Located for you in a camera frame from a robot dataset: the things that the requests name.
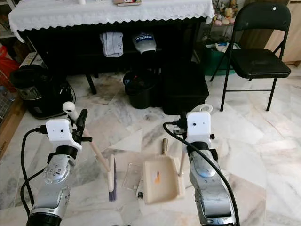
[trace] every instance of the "black folding chair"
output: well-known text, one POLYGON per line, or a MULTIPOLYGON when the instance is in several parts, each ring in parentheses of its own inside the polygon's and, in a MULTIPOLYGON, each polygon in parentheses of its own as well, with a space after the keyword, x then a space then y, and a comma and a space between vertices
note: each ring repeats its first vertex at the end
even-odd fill
POLYGON ((291 13, 289 9, 281 3, 274 2, 255 2, 243 7, 236 16, 233 34, 229 47, 219 62, 212 78, 213 80, 217 70, 222 64, 225 56, 228 58, 226 78, 224 90, 222 93, 222 105, 220 111, 223 111, 226 92, 241 92, 241 91, 270 91, 269 103, 267 111, 271 105, 277 78, 286 78, 291 70, 281 61, 288 29, 291 22, 291 13), (233 49, 235 33, 237 31, 249 29, 275 29, 284 31, 283 41, 271 52, 267 49, 233 49), (279 58, 275 53, 281 48, 279 58), (227 82, 229 76, 230 64, 242 78, 252 79, 266 79, 273 78, 274 82, 272 89, 235 89, 227 90, 227 82))

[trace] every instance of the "white lace tablecloth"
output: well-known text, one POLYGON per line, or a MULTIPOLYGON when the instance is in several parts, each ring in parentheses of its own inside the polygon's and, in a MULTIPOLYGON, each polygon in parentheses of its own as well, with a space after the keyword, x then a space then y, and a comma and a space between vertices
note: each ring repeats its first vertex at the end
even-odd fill
POLYGON ((143 0, 140 6, 120 7, 112 0, 23 0, 9 14, 12 32, 21 41, 18 31, 66 27, 81 24, 169 20, 214 17, 212 0, 143 0))

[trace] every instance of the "red bag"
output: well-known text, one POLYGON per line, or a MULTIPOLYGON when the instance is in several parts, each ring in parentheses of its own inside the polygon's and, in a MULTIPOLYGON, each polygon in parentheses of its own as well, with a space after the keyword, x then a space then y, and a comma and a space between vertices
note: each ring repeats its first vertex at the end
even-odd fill
POLYGON ((6 57, 7 49, 5 46, 0 47, 0 85, 10 92, 15 92, 14 85, 9 81, 10 73, 19 68, 20 64, 6 57))

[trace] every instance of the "black box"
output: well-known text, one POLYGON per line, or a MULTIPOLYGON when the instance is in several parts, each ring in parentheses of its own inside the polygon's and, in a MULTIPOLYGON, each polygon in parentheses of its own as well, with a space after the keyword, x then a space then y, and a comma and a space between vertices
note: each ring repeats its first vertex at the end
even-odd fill
POLYGON ((177 60, 162 67, 162 108, 179 115, 204 104, 209 96, 203 71, 194 62, 177 60))

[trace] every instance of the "chair seat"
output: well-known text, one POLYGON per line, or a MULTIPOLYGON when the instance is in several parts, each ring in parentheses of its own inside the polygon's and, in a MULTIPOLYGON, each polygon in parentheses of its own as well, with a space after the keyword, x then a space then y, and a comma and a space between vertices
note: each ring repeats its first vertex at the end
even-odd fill
POLYGON ((247 79, 286 78, 291 70, 268 49, 234 49, 231 64, 247 79))

